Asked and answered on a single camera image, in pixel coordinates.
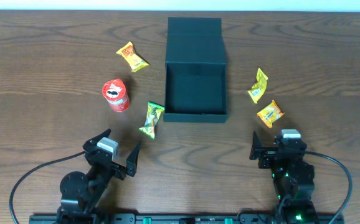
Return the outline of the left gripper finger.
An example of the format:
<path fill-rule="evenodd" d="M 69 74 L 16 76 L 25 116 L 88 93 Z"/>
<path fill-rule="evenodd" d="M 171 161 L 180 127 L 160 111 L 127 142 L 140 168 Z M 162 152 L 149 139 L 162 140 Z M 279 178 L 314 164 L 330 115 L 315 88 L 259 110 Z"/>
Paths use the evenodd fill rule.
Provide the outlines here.
<path fill-rule="evenodd" d="M 97 143 L 102 140 L 103 138 L 107 138 L 111 133 L 111 129 L 107 129 L 101 134 L 85 141 L 83 144 L 83 149 L 95 149 L 97 147 Z"/>
<path fill-rule="evenodd" d="M 139 142 L 126 159 L 126 174 L 134 177 L 137 171 L 138 156 L 140 153 L 141 142 Z"/>

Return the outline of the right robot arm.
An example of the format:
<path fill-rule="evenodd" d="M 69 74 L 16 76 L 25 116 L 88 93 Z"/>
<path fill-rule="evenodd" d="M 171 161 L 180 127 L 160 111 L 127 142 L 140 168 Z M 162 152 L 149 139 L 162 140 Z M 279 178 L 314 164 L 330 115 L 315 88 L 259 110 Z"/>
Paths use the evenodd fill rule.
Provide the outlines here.
<path fill-rule="evenodd" d="M 270 169 L 279 200 L 265 223 L 318 223 L 311 201 L 315 189 L 315 168 L 303 160 L 307 145 L 295 129 L 284 129 L 275 136 L 273 146 L 263 146 L 253 132 L 250 160 L 260 169 Z"/>

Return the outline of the yellow orange snack packet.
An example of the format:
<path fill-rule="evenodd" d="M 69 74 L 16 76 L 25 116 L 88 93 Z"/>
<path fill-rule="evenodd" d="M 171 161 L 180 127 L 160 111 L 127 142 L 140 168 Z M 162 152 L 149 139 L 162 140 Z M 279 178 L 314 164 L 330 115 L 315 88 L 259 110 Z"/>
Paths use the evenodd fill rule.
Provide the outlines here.
<path fill-rule="evenodd" d="M 132 72 L 137 72 L 149 66 L 149 63 L 136 53 L 132 42 L 128 42 L 124 47 L 119 49 L 116 54 L 121 55 L 126 60 Z"/>

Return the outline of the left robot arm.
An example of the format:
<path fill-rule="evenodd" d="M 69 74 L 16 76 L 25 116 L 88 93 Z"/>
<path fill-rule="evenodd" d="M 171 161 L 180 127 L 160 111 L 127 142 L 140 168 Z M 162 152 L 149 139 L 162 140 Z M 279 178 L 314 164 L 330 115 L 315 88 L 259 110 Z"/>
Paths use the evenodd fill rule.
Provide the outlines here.
<path fill-rule="evenodd" d="M 138 143 L 123 166 L 115 162 L 118 143 L 109 138 L 110 129 L 85 141 L 83 150 L 90 170 L 71 172 L 60 183 L 62 197 L 57 223 L 108 223 L 110 218 L 95 207 L 112 178 L 135 176 L 141 144 Z"/>

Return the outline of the green snack packet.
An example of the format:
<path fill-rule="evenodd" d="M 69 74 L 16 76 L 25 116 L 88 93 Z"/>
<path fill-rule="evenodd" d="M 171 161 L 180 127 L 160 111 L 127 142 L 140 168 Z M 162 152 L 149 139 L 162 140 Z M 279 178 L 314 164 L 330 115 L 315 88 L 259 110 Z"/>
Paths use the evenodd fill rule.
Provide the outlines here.
<path fill-rule="evenodd" d="M 144 123 L 144 126 L 140 127 L 139 130 L 142 133 L 146 134 L 149 138 L 155 139 L 155 126 L 164 111 L 164 106 L 149 102 L 146 114 L 146 121 Z"/>

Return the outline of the red Pringles can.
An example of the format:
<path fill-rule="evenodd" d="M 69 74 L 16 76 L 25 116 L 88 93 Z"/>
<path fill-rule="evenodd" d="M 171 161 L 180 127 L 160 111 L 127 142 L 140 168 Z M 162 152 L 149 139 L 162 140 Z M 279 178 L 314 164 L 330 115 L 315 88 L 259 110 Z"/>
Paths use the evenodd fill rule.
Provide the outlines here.
<path fill-rule="evenodd" d="M 130 105 L 126 86 L 119 78 L 106 82 L 102 87 L 102 95 L 115 112 L 124 112 Z"/>

